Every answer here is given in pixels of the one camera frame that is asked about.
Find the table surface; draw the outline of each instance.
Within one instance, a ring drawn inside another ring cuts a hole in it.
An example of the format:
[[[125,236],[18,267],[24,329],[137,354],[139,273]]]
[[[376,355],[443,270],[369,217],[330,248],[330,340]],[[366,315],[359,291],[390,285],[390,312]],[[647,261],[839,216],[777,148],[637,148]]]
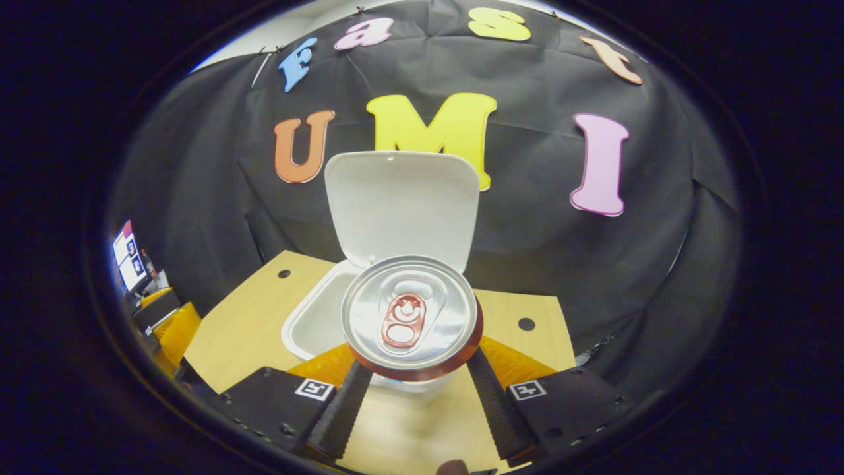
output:
[[[218,393],[261,367],[299,364],[281,341],[281,327],[332,267],[333,262],[290,251],[279,254],[203,319],[185,358]],[[290,275],[280,279],[281,270]],[[484,309],[485,336],[558,371],[575,366],[557,297],[474,290]],[[534,321],[533,330],[518,327],[523,317]],[[465,366],[428,401],[371,386],[338,464],[378,475],[434,475],[452,459],[463,459],[470,471],[513,470],[498,458]]]

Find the pull tab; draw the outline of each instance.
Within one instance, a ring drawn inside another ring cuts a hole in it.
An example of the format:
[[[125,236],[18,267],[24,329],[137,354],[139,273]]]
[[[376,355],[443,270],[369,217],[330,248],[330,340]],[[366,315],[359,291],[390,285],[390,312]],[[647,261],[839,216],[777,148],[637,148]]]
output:
[[[403,293],[387,307],[381,338],[391,347],[410,348],[419,340],[424,324],[425,300],[413,293]]]

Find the soda can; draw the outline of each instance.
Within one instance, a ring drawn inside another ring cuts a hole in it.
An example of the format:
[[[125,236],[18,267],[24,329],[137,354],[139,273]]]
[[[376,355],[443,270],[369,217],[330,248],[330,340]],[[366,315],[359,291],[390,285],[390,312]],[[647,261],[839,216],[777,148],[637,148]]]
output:
[[[346,341],[376,374],[427,381],[466,363],[484,316],[466,278],[430,257],[384,259],[355,277],[340,309]]]

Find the white plastic container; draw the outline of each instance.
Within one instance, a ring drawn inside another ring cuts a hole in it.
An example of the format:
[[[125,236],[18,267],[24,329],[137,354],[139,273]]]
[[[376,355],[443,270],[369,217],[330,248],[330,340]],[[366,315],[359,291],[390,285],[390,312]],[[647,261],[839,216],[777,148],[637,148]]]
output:
[[[336,264],[293,310],[281,329],[302,359],[345,339],[340,305],[352,280],[397,255],[426,255],[463,273],[478,214],[479,178],[464,159],[436,153],[340,154],[325,168],[328,205],[346,260]],[[454,373],[421,383],[375,375],[372,384],[433,396]]]

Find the pink letter i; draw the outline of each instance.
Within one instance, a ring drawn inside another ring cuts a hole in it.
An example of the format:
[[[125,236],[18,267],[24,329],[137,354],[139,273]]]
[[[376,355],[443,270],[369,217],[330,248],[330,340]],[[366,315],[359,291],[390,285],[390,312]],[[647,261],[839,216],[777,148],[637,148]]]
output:
[[[595,114],[575,114],[586,137],[586,160],[580,188],[571,192],[571,205],[604,216],[620,216],[621,142],[630,137],[625,126]]]

